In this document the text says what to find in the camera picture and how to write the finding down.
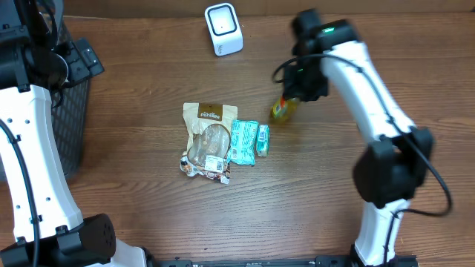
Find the silver round ball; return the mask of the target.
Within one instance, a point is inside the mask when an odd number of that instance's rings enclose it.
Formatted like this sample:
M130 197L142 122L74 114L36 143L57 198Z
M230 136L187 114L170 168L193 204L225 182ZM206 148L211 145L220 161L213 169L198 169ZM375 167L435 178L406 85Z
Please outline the silver round ball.
M299 98L285 99L281 96L270 109L271 121L278 124L285 123L292 117L300 103Z

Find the teal tissue pack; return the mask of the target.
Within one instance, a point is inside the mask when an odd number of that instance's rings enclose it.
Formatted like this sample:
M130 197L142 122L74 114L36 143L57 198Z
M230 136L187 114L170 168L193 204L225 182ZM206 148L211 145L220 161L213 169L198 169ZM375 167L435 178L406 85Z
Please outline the teal tissue pack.
M269 126L259 125L256 141L256 153L258 156L267 157L269 153Z

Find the teal white snack packet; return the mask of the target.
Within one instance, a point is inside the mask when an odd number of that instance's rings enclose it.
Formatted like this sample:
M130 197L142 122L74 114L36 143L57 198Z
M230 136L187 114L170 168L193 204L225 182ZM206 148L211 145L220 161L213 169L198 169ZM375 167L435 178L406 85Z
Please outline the teal white snack packet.
M228 161L237 165L254 165L254 146L258 134L257 121L234 120L231 128L231 144Z

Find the brown snack packet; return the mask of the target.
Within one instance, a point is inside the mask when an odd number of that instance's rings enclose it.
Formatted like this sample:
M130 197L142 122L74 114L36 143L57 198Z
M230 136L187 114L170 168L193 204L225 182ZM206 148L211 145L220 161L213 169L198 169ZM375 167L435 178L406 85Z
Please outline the brown snack packet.
M184 103L183 119L189 138L180 158L180 170L189 177L199 175L229 184L231 174L227 157L231 146L231 127L237 117L236 106Z

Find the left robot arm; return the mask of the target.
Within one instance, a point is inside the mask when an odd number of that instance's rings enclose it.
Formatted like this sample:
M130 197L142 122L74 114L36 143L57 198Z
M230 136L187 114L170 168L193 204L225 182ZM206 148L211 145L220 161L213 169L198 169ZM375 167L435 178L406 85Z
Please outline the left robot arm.
M145 266L145 248L119 240L108 215L83 217L53 134L53 93L103 72L84 39L61 42L62 3L1 3L1 161L13 203L5 266Z

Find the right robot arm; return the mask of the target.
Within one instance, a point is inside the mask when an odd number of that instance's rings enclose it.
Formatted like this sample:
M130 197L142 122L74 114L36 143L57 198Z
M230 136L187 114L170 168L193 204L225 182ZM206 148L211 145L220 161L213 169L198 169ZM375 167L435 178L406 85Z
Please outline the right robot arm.
M284 91L272 109L288 116L300 102L327 96L334 84L367 147L353 168L364 201L361 228L347 256L318 256L317 266L417 266L399 256L395 242L404 213L428 170L433 137L419 129L390 95L366 44L345 19L322 23L313 9L292 21L294 59L283 63Z

